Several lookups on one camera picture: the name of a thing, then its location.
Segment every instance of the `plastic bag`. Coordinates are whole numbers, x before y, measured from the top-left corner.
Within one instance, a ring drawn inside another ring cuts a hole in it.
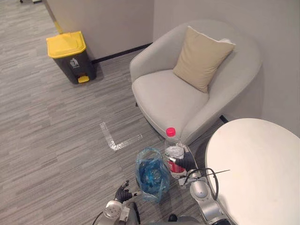
[[[170,187],[170,172],[159,150],[145,148],[136,158],[135,176],[146,201],[159,202]]]

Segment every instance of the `black glove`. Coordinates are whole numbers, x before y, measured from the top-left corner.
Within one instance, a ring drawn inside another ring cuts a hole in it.
[[[176,159],[175,164],[185,168],[186,171],[197,169],[192,153],[185,152],[183,159]]]
[[[129,181],[125,181],[125,184],[121,185],[119,189],[116,192],[116,195],[114,196],[114,199],[119,201],[120,203],[123,203],[124,201],[127,201],[128,199],[132,198],[132,193],[129,192],[128,189],[124,190],[125,187],[127,187],[129,184]]]

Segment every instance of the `bottle label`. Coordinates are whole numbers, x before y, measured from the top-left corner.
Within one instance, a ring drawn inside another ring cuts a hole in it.
[[[184,168],[176,165],[174,162],[172,162],[170,160],[168,160],[168,164],[169,164],[170,171],[173,173],[182,173],[185,170]]]

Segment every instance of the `white wall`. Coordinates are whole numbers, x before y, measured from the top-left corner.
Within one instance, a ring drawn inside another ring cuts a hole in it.
[[[201,18],[231,24],[253,38],[263,65],[225,112],[255,117],[300,136],[299,0],[155,0],[153,40],[178,24]]]
[[[48,0],[64,32],[81,30],[98,59],[152,42],[153,0]]]

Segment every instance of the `plastic bottle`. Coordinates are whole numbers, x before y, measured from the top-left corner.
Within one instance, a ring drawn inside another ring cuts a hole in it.
[[[167,134],[167,138],[165,139],[165,155],[167,158],[169,169],[171,175],[174,178],[179,179],[181,176],[186,175],[186,170],[176,165],[169,158],[172,157],[172,158],[182,159],[184,157],[183,145],[180,139],[175,138],[176,135],[175,128],[169,127],[167,130],[165,130],[165,132]]]

